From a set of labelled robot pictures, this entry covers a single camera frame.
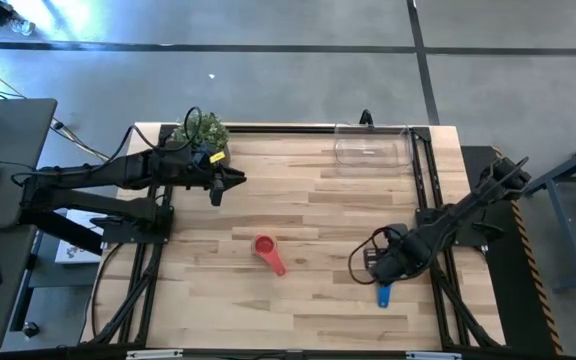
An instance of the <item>butcher block tabletop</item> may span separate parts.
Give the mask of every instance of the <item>butcher block tabletop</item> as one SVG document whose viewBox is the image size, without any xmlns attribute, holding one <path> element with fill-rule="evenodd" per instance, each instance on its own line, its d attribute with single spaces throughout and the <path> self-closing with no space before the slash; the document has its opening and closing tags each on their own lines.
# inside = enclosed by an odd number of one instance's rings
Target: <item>butcher block tabletop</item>
<svg viewBox="0 0 576 360">
<path fill-rule="evenodd" d="M 137 123 L 153 143 L 161 125 Z M 457 130 L 434 126 L 430 133 L 444 202 L 457 202 L 469 192 Z M 220 207 L 210 205 L 205 191 L 173 191 L 174 228 L 163 250 L 147 346 L 440 349 L 428 272 L 395 283 L 388 308 L 377 306 L 375 285 L 359 285 L 348 274 L 348 256 L 357 245 L 380 226 L 412 227 L 418 207 L 405 137 L 375 135 L 371 145 L 379 141 L 396 143 L 403 151 L 395 156 L 401 158 L 376 151 L 367 160 L 355 161 L 348 142 L 342 145 L 350 149 L 344 153 L 349 157 L 340 159 L 340 143 L 333 134 L 231 134 L 230 166 L 246 173 L 245 183 L 224 193 Z M 128 153 L 145 149 L 147 145 L 132 136 Z M 420 156 L 428 184 L 423 151 Z M 120 190 L 118 197 L 145 194 Z M 277 239 L 287 269 L 284 276 L 251 254 L 251 241 L 258 234 Z M 135 249 L 121 248 L 101 277 L 99 329 L 126 296 Z M 455 248 L 454 257 L 464 302 L 492 338 L 503 343 L 483 256 L 474 249 Z M 352 264 L 357 277 L 366 279 L 361 252 Z M 131 339 L 140 308 L 141 300 Z M 450 306 L 447 313 L 457 339 Z M 88 315 L 82 340 L 91 338 L 90 311 Z"/>
</svg>

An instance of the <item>gray floor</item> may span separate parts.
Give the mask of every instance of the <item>gray floor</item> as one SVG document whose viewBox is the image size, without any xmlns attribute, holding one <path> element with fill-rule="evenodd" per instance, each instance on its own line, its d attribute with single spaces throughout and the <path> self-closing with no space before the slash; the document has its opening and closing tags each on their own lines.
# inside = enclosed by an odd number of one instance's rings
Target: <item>gray floor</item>
<svg viewBox="0 0 576 360">
<path fill-rule="evenodd" d="M 95 0 L 10 2 L 39 29 L 30 39 L 0 29 L 0 41 L 413 45 L 405 0 L 159 0 L 159 8 L 146 0 L 103 7 Z M 417 6 L 427 46 L 576 48 L 576 1 Z M 576 56 L 435 55 L 428 64 L 440 122 L 456 125 L 463 144 L 494 144 L 514 159 L 528 155 L 534 175 L 576 149 Z M 382 124 L 428 124 L 411 54 L 0 50 L 0 77 L 27 96 L 57 98 L 57 117 L 106 153 L 129 124 L 174 121 L 191 105 L 229 121 L 354 122 L 369 108 Z M 51 134 L 41 162 L 94 160 Z M 570 270 L 554 213 L 545 194 L 521 206 L 541 275 L 553 284 Z M 46 301 L 57 297 L 63 301 Z M 4 348 L 73 343 L 86 299 L 85 292 L 38 294 L 33 309 L 51 310 L 33 310 L 30 318 L 69 330 L 29 341 L 8 337 Z M 563 348 L 576 355 L 576 290 L 549 299 Z M 53 316 L 60 309 L 70 311 Z"/>
</svg>

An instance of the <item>sticker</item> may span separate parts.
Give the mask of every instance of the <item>sticker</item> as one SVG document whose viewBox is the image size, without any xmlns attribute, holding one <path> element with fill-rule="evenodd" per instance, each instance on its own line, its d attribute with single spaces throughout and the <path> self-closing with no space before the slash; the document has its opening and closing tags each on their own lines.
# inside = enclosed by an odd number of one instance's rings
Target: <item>sticker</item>
<svg viewBox="0 0 576 360">
<path fill-rule="evenodd" d="M 220 151 L 220 152 L 218 152 L 218 153 L 216 153 L 215 155 L 213 155 L 213 156 L 210 157 L 210 163 L 211 163 L 211 164 L 214 164 L 214 163 L 216 163 L 217 161 L 219 161 L 219 160 L 221 160 L 221 159 L 223 159 L 223 158 L 225 158 L 225 157 L 226 157 L 226 154 L 224 154 L 223 151 Z"/>
</svg>

